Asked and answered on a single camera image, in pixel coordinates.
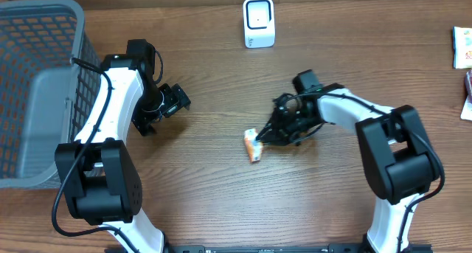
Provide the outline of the small orange snack packet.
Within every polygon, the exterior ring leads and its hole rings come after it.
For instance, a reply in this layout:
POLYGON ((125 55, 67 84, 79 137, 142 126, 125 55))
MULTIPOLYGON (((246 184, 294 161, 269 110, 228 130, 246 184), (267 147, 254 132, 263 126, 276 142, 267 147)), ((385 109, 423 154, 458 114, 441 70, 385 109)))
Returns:
POLYGON ((251 163, 260 161, 263 152, 263 143, 257 141, 257 135, 255 128, 244 131, 244 143, 251 163))

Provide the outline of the white tube with gold cap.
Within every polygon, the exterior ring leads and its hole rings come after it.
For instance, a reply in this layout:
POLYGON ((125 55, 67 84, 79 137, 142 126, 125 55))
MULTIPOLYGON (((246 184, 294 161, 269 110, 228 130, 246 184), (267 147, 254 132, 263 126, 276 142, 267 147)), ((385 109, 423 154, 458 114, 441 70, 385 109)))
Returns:
POLYGON ((470 97, 467 97, 460 114, 460 118, 463 120, 472 121, 472 103, 470 97))

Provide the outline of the red purple Carefree pad pack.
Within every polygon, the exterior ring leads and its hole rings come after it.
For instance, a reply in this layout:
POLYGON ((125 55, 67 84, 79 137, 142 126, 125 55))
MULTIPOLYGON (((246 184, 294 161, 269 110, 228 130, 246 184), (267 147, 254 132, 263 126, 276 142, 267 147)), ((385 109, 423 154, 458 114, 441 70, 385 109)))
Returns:
POLYGON ((465 76, 465 88, 468 93, 468 98, 472 101, 472 70, 469 70, 465 76))

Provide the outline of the yellow snack bag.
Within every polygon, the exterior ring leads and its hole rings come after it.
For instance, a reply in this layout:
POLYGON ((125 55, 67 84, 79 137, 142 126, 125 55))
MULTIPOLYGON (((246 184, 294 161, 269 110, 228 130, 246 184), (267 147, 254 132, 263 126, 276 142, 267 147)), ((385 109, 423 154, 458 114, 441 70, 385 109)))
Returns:
POLYGON ((454 27, 454 68, 471 68, 471 28, 454 27))

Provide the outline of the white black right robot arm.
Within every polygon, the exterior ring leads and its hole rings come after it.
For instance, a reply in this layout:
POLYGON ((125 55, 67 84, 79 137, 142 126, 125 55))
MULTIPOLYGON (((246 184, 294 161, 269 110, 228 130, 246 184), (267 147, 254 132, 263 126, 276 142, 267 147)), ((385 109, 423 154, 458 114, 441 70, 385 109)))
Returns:
POLYGON ((300 145, 323 125, 355 132, 367 183, 376 196, 372 224, 358 252, 431 252, 412 244, 409 227, 417 205, 437 195, 445 171, 417 110, 371 103, 338 83, 322 85, 312 70, 300 72, 295 94, 274 99, 268 122, 251 144, 300 145))

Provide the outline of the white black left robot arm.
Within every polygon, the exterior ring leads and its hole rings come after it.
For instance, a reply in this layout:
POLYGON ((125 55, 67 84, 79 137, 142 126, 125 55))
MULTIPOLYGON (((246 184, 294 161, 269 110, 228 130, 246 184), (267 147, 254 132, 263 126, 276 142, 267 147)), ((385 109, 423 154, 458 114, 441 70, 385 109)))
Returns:
POLYGON ((129 40, 123 54, 99 66, 71 62, 100 76, 100 90, 86 124, 72 142, 59 144, 55 164, 60 188, 52 206, 55 231, 66 237, 109 232, 126 252, 172 252, 163 231, 142 208, 142 182, 126 148, 131 125, 142 136, 191 101, 180 85, 161 84, 162 64, 145 39, 129 40))

